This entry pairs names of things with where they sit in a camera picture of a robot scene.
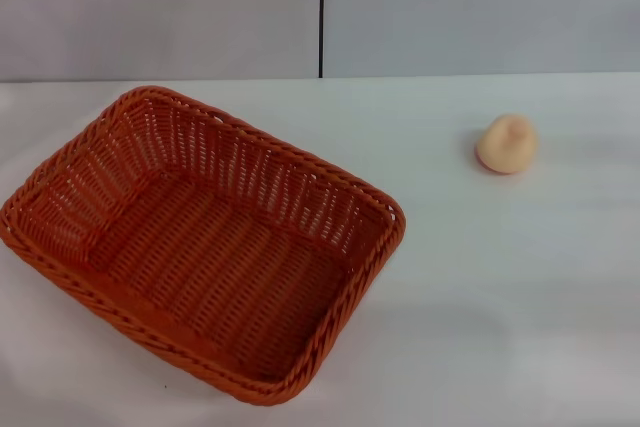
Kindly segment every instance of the small round object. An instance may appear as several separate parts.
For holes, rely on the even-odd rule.
[[[538,135],[529,119],[508,114],[498,117],[476,143],[480,164],[498,174],[526,170],[538,150]]]

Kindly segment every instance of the gray wall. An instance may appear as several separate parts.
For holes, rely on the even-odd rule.
[[[316,77],[318,0],[0,0],[0,81]],[[640,0],[326,0],[327,77],[640,70]]]
[[[325,75],[640,70],[640,0],[326,0]]]
[[[0,0],[0,80],[315,77],[318,0]]]

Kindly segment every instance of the orange wicker basket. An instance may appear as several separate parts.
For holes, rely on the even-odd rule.
[[[120,332],[259,405],[309,383],[405,228],[365,182],[161,87],[120,97],[0,222]]]

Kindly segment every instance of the table surface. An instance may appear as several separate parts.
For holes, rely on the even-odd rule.
[[[640,425],[640,74],[163,82],[391,194],[404,242],[311,385],[242,404],[3,245],[3,427]],[[136,83],[0,84],[0,196]],[[535,166],[473,141],[531,117]]]

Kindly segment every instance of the wicker basket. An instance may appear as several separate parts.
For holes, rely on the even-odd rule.
[[[315,375],[405,219],[313,155],[141,87],[38,167],[0,224],[22,259],[135,342],[272,405]]]

